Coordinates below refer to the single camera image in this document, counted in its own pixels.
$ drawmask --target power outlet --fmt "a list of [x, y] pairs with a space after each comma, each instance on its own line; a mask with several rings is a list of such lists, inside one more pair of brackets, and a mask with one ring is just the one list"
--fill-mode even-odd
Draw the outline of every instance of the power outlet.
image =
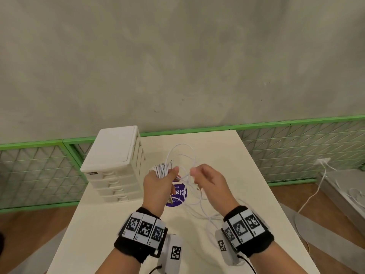
[[331, 160], [331, 158], [317, 159], [313, 164], [326, 164], [326, 163], [329, 163], [330, 160]]

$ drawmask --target left hand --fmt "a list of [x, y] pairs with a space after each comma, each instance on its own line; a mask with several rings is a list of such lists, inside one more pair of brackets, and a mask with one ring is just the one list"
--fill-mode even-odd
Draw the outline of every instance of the left hand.
[[142, 207], [161, 217], [169, 196], [176, 194], [175, 186], [172, 182], [178, 176], [178, 173], [179, 167], [176, 166], [169, 171], [166, 177], [159, 179], [156, 173], [151, 170], [143, 181]]

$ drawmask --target green fence frame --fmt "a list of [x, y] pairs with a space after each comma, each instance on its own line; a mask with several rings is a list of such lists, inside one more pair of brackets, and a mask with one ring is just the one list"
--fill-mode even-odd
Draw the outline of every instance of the green fence frame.
[[[312, 118], [312, 119], [301, 119], [301, 120], [287, 120], [278, 122], [262, 122], [262, 123], [252, 123], [252, 124], [239, 124], [239, 125], [228, 125], [228, 126], [216, 126], [216, 127], [206, 127], [206, 128], [193, 128], [193, 129], [181, 129], [181, 130], [168, 130], [168, 131], [157, 131], [157, 132], [146, 132], [141, 133], [141, 137], [157, 136], [157, 135], [171, 135], [171, 134], [185, 134], [185, 133], [203, 133], [210, 131], [225, 131], [225, 130], [248, 130], [248, 129], [260, 129], [260, 128], [271, 128], [271, 127], [283, 127], [290, 125], [304, 125], [304, 124], [320, 124], [320, 123], [335, 123], [335, 122], [345, 122], [345, 121], [357, 121], [365, 120], [365, 115], [355, 115], [355, 116], [341, 116], [341, 117], [329, 117], [329, 118]], [[83, 160], [79, 153], [76, 151], [74, 145], [82, 143], [93, 143], [96, 137], [81, 137], [81, 138], [69, 138], [69, 139], [58, 139], [58, 140], [48, 140], [48, 141], [36, 141], [27, 143], [10, 143], [0, 145], [0, 150], [9, 149], [20, 149], [20, 148], [32, 148], [32, 147], [44, 147], [44, 146], [59, 146], [61, 150], [65, 152], [70, 161], [75, 165], [78, 171], [83, 163]], [[268, 183], [269, 187], [284, 186], [292, 184], [304, 184], [304, 183], [314, 183], [316, 179], [302, 179], [293, 180], [285, 182], [271, 182]], [[35, 209], [48, 209], [55, 207], [65, 207], [77, 205], [78, 202], [69, 203], [57, 203], [49, 205], [39, 205], [31, 207], [17, 207], [10, 209], [1, 209], [0, 213], [5, 212], [16, 212], [21, 210], [35, 210]]]

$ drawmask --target black wristband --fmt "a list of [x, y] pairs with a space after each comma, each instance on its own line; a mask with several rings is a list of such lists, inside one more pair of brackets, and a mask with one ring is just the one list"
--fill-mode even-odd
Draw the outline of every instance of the black wristband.
[[[151, 213], [148, 209], [145, 209], [143, 207], [140, 207], [137, 210], [137, 212], [147, 214], [152, 217], [160, 219], [159, 217], [157, 217], [153, 213]], [[155, 249], [150, 246], [142, 244], [138, 241], [134, 241], [132, 239], [127, 239], [122, 236], [119, 236], [116, 239], [116, 241], [114, 243], [114, 247], [117, 250], [119, 250], [121, 253], [136, 258], [136, 260], [139, 261], [140, 263], [143, 263], [145, 261], [145, 259], [155, 251]]]
[[[238, 206], [227, 213], [227, 215], [224, 217], [224, 221], [226, 222], [228, 219], [246, 210], [248, 210], [246, 206]], [[238, 251], [244, 253], [248, 258], [253, 254], [265, 251], [274, 241], [273, 234], [267, 230], [267, 227], [259, 218], [258, 221], [260, 221], [260, 224], [264, 227], [265, 231], [262, 234], [255, 236], [253, 239], [245, 242], [244, 244], [237, 246]]]

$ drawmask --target black cable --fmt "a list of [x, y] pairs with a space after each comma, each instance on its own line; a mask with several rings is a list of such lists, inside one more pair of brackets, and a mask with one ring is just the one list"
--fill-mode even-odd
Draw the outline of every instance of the black cable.
[[248, 263], [248, 265], [251, 267], [251, 269], [252, 269], [253, 273], [257, 274], [257, 273], [256, 273], [256, 271], [253, 269], [253, 266], [249, 263], [249, 261], [248, 261], [248, 260], [246, 260], [244, 257], [242, 257], [242, 256], [240, 256], [240, 255], [237, 255], [237, 257], [239, 257], [240, 259], [244, 259], [244, 260], [245, 260], [245, 262], [247, 262], [247, 263]]
[[155, 268], [153, 268], [152, 270], [151, 270], [151, 272], [149, 272], [148, 274], [152, 274], [152, 272], [153, 271], [155, 271], [155, 270], [157, 270], [157, 269], [160, 269], [160, 268], [162, 268], [162, 265], [158, 265], [158, 266], [156, 266]]

